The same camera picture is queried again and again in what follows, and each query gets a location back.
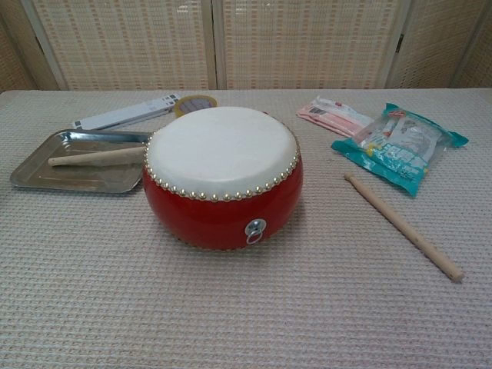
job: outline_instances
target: red drum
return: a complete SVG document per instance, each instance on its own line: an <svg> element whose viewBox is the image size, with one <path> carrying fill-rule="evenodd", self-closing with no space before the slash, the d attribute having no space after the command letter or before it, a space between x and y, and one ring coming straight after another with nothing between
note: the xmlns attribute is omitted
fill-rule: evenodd
<svg viewBox="0 0 492 369"><path fill-rule="evenodd" d="M288 220L301 187L295 137L252 109L189 113L147 144L144 188L152 210L200 248L242 248L269 237Z"/></svg>

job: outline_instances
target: rectangular tray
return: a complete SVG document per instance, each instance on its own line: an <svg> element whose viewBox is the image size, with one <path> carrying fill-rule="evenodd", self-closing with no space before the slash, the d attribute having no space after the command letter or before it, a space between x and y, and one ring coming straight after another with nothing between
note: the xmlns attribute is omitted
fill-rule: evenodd
<svg viewBox="0 0 492 369"><path fill-rule="evenodd" d="M14 170L10 182L18 187L122 193L141 179L142 164L50 167L48 159L96 151L133 148L146 142L147 132L103 132L68 129L51 135Z"/></svg>

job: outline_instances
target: table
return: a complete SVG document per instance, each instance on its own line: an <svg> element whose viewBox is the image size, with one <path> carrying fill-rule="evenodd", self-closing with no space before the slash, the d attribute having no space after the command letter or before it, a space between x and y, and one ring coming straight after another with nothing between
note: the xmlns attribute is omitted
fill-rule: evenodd
<svg viewBox="0 0 492 369"><path fill-rule="evenodd" d="M301 203L279 233L241 251L177 241L141 185L106 195L9 183L71 121L170 92L0 95L1 367L492 367L492 89L206 91L220 105L268 111L301 144ZM470 142L446 152L410 198L333 152L340 136L295 116L317 95L372 117L391 101ZM377 213L346 171L456 261L463 283Z"/></svg>

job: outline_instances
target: packaged item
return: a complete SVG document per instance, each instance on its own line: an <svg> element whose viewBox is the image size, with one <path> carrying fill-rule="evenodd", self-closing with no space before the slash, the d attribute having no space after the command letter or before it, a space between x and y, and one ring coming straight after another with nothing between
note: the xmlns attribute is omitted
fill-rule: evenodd
<svg viewBox="0 0 492 369"><path fill-rule="evenodd" d="M345 137L352 137L373 121L373 118L357 113L350 106L319 96L300 108L297 114Z"/></svg>
<svg viewBox="0 0 492 369"><path fill-rule="evenodd" d="M401 186L412 196L429 166L448 147L468 139L421 115L386 104L383 114L353 138L331 147L361 167Z"/></svg>

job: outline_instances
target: wooden stick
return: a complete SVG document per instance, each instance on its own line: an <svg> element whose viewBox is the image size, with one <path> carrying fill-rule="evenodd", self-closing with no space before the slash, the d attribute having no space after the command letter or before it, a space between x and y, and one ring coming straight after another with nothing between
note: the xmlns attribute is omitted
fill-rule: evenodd
<svg viewBox="0 0 492 369"><path fill-rule="evenodd" d="M356 179L352 174L345 174L345 179L352 183L355 189L365 197L382 215L385 216L398 230L415 244L429 259L431 259L453 282L463 279L463 271L442 251L424 240L415 228L409 225L395 210L381 200L369 187Z"/></svg>
<svg viewBox="0 0 492 369"><path fill-rule="evenodd" d="M119 150L92 152L91 154L49 158L48 164L57 165L116 165L143 162L145 146Z"/></svg>

